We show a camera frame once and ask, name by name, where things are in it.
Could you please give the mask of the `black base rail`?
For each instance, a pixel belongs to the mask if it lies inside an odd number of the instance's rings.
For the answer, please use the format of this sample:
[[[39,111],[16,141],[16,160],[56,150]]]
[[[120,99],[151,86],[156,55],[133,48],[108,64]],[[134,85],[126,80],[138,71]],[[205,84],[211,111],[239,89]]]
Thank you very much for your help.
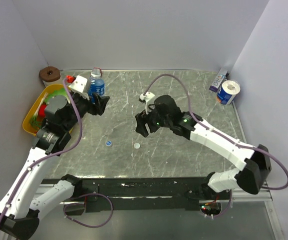
[[[204,177],[77,178],[61,177],[77,185],[70,201],[85,203],[88,213],[126,210],[199,210],[201,201],[228,200],[228,190],[216,193]]]

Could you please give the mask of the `brown lid white canister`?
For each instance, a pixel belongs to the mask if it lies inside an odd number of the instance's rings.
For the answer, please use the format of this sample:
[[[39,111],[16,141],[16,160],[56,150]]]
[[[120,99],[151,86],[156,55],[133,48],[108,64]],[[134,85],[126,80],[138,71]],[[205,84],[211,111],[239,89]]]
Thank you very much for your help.
[[[62,84],[60,70],[53,66],[47,66],[39,71],[39,78],[45,87],[54,84]]]

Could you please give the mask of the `wrapped toilet paper roll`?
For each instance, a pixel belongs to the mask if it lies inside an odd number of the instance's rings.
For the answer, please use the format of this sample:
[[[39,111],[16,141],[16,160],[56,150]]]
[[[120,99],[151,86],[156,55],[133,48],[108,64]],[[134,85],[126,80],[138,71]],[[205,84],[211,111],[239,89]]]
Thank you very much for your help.
[[[226,80],[220,86],[217,92],[217,100],[222,105],[229,105],[241,91],[238,82],[234,80]]]

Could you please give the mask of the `blue label Pocari bottle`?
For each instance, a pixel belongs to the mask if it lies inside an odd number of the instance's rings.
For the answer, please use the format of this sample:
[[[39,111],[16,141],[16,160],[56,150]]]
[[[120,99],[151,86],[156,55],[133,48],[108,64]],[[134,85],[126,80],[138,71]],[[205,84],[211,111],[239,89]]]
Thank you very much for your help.
[[[94,67],[90,74],[90,88],[88,90],[88,95],[92,102],[95,102],[93,93],[97,93],[99,96],[104,96],[105,94],[105,83],[102,79],[102,70],[100,68]]]

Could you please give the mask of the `white upturned bottle cap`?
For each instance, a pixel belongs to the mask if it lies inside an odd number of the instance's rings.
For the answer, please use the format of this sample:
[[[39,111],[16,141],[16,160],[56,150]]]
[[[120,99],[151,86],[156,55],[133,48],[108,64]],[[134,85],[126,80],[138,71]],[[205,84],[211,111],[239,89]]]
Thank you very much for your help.
[[[139,144],[139,143],[135,143],[135,144],[134,144],[134,148],[135,148],[135,149],[139,149],[139,148],[140,148],[140,144]]]

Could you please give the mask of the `yellow plastic basket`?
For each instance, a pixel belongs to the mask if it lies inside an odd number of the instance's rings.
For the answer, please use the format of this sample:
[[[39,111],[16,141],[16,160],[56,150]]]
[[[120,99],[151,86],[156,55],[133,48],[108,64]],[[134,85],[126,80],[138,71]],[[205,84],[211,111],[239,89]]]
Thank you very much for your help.
[[[22,128],[25,132],[35,136],[38,130],[41,127],[42,120],[44,118],[41,118],[38,116],[38,110],[42,104],[46,104],[44,102],[44,99],[47,97],[47,95],[55,90],[64,88],[62,84],[53,84],[47,86],[39,95],[35,103],[32,105],[31,109],[28,111],[26,117],[24,118],[22,122]]]

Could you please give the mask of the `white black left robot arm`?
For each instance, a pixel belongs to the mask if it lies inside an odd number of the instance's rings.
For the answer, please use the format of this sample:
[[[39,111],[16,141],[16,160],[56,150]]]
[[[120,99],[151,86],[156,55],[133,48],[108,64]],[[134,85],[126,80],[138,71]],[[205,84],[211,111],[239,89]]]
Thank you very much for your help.
[[[68,151],[66,145],[71,139],[71,129],[81,124],[86,113],[103,115],[110,97],[96,93],[93,96],[95,101],[78,93],[69,93],[68,96],[56,95],[48,101],[27,160],[0,201],[0,240],[8,236],[18,240],[30,239],[40,221],[60,202],[66,199],[77,201],[82,197],[82,180],[69,174],[40,197],[34,198],[34,195],[53,160]]]

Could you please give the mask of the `white green toy cabbage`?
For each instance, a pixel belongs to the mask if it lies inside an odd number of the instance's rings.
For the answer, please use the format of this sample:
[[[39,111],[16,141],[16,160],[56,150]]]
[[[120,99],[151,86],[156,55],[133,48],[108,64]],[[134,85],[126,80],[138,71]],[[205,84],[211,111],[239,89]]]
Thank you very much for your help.
[[[69,98],[68,98],[68,96],[67,96],[67,92],[65,91],[65,89],[64,88],[61,88],[61,89],[58,89],[58,90],[55,90],[55,91],[53,91],[53,92],[51,92],[51,93],[49,93],[48,95],[47,95],[47,97],[44,99],[44,102],[46,103],[46,104],[48,104],[48,102],[50,101],[50,99],[52,99],[53,97],[55,97],[55,96],[64,96],[64,97],[66,97],[67,98],[67,100],[69,100]]]

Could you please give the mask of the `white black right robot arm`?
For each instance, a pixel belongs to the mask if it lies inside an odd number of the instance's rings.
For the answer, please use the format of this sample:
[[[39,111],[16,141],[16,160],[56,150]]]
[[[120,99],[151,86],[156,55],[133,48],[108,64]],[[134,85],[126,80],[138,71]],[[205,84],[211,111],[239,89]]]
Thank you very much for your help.
[[[261,153],[266,150],[265,146],[259,145],[257,150],[249,144],[241,147],[241,141],[216,129],[200,116],[181,111],[169,95],[155,97],[147,92],[141,94],[139,100],[145,104],[145,109],[135,116],[137,133],[146,138],[159,128],[168,128],[178,136],[208,147],[234,165],[231,170],[207,175],[199,188],[205,198],[211,200],[220,192],[236,188],[252,195],[259,193],[271,172],[269,158]]]

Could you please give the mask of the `red toy pepper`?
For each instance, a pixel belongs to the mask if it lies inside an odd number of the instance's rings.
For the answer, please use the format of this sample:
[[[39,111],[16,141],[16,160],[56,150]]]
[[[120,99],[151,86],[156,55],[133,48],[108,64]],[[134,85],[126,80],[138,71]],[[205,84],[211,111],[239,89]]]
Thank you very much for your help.
[[[47,107],[46,104],[43,104],[40,106],[39,110],[38,110],[38,116],[41,118],[45,117],[45,108]]]

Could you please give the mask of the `blue Pocari bottle cap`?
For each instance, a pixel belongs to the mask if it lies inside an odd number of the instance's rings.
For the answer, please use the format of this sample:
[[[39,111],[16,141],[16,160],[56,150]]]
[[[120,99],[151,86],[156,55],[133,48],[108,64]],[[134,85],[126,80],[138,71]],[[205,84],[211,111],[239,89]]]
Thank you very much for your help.
[[[112,146],[112,142],[111,141],[107,141],[105,144],[106,144],[107,147]]]

